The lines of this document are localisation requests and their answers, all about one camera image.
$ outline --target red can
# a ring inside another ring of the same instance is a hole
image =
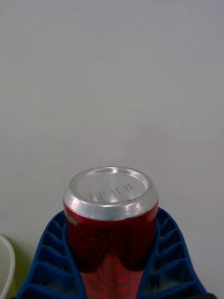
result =
[[[126,167],[77,174],[63,198],[67,237],[88,299],[135,299],[154,244],[158,192]]]

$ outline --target silver can top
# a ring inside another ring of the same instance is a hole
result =
[[[103,221],[139,216],[151,210],[158,199],[146,174],[121,166],[97,167],[77,174],[63,197],[74,213]]]

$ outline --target can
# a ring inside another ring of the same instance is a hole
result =
[[[88,299],[135,299],[153,247],[159,195],[141,171],[77,174],[64,194],[67,240]]]

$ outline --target can rim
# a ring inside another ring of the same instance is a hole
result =
[[[84,178],[91,173],[118,173],[118,170],[119,173],[130,175],[135,178],[141,178],[146,188],[145,192],[140,196],[127,201],[104,203],[92,201],[79,194],[74,194],[74,190],[71,188],[74,179],[79,177]],[[145,173],[124,166],[101,166],[82,171],[71,179],[63,196],[64,204],[75,214],[85,218],[102,221],[119,221],[140,216],[150,211],[157,204],[158,199],[159,194],[156,187]]]

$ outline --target plastic grid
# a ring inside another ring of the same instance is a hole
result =
[[[206,294],[192,267],[181,231],[159,208],[157,237],[137,299],[182,299]],[[17,294],[23,299],[87,299],[66,240],[64,212],[45,228],[28,276]]]

